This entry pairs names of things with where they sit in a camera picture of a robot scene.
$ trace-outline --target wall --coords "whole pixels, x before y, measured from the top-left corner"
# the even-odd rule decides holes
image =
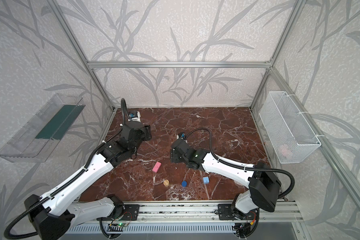
[[[267,61],[294,0],[60,1],[91,61]],[[115,104],[249,106],[262,69],[97,69]]]
[[[360,1],[307,3],[276,69],[360,182]],[[320,150],[279,164],[258,116],[267,93],[279,90],[269,78],[253,112],[272,163],[296,178],[289,199],[312,239],[360,239],[360,211]]]
[[[55,93],[82,96],[86,107],[46,162],[0,158],[0,239],[24,211],[26,197],[51,189],[82,165],[111,114],[54,17],[43,14],[45,6],[0,1],[0,148]],[[27,219],[14,230],[34,231]]]

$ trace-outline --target red marble tabletop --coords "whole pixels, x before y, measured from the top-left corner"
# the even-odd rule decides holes
[[[263,145],[248,108],[140,108],[141,122],[150,124],[152,140],[143,142],[136,159],[129,159],[102,176],[82,195],[80,201],[90,202],[109,194],[122,201],[153,200],[225,200],[233,199],[246,188],[214,173],[193,170],[184,163],[171,163],[170,146],[179,132],[189,133],[207,127],[213,133],[214,152],[236,161],[256,164],[266,159]],[[117,111],[110,126],[110,137],[120,129],[121,113]],[[194,132],[188,143],[195,149],[208,149],[209,134]],[[156,161],[162,163],[157,173]],[[209,177],[209,183],[203,183]],[[164,186],[168,179],[170,185]]]

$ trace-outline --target pink object in basket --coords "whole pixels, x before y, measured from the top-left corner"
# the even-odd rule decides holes
[[[152,171],[157,172],[160,166],[161,166],[161,162],[156,162],[156,164],[155,164],[154,168],[152,169]]]

